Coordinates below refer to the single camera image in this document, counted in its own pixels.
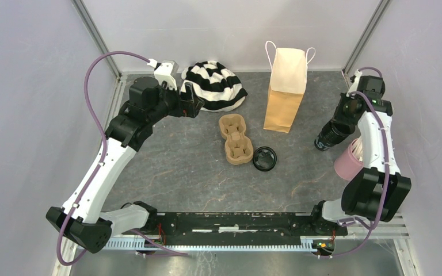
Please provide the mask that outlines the brown cardboard cup carrier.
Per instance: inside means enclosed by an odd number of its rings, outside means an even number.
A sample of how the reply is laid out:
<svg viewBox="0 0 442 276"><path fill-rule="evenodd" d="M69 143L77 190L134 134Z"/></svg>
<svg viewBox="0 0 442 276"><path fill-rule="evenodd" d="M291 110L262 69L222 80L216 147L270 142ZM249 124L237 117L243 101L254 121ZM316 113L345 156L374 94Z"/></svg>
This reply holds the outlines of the brown cardboard cup carrier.
<svg viewBox="0 0 442 276"><path fill-rule="evenodd" d="M240 114L227 114L219 119L219 128L225 139L224 150L230 164L240 165L252 160L252 141L246 136L247 126Z"/></svg>

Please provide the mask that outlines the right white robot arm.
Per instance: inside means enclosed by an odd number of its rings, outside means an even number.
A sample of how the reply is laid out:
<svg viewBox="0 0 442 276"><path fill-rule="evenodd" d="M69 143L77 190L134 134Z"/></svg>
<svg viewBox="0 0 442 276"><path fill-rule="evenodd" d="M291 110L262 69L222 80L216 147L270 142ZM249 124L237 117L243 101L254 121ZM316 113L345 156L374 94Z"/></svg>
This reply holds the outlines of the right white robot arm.
<svg viewBox="0 0 442 276"><path fill-rule="evenodd" d="M356 129L362 145L362 168L349 181L341 198L321 201L309 219L317 235L329 231L333 224L368 219L367 228L389 222L411 189L394 158L391 123L393 107L383 99L385 83L381 74L363 75L357 70L350 79L349 91L340 95L333 117L314 140L316 149L326 151L343 142Z"/></svg>

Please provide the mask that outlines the black coffee cup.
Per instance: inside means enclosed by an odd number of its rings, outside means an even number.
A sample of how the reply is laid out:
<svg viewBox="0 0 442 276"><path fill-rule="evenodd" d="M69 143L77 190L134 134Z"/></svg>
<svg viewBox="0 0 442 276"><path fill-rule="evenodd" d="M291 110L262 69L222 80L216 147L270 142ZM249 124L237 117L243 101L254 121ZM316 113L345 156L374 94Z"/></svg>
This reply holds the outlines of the black coffee cup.
<svg viewBox="0 0 442 276"><path fill-rule="evenodd" d="M316 149L326 151L329 148L343 142L349 135L355 132L354 125L345 125L335 121L328 121L314 140Z"/></svg>

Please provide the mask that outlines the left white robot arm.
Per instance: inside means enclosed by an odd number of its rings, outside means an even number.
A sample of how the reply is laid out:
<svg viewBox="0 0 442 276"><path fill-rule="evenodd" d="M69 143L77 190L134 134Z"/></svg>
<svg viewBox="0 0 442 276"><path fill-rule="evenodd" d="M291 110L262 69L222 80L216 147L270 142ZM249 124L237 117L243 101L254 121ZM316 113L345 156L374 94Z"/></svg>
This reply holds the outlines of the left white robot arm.
<svg viewBox="0 0 442 276"><path fill-rule="evenodd" d="M195 118L203 105L190 83L178 90L153 77L136 79L129 99L105 131L106 146L74 194L63 206L48 210L47 220L62 237L92 254L101 251L111 237L131 229L153 233L158 219L152 206L137 201L110 212L103 212L102 207L125 166L153 134L153 126L167 116Z"/></svg>

